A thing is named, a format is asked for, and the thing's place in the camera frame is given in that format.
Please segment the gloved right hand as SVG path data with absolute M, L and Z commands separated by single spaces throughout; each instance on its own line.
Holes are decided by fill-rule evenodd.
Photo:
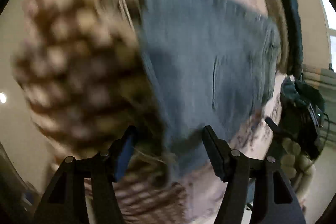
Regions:
M 281 157 L 281 168 L 290 181 L 299 203 L 305 201 L 313 181 L 316 168 L 313 162 L 301 151 L 301 147 L 290 138 L 282 140 L 285 150 Z

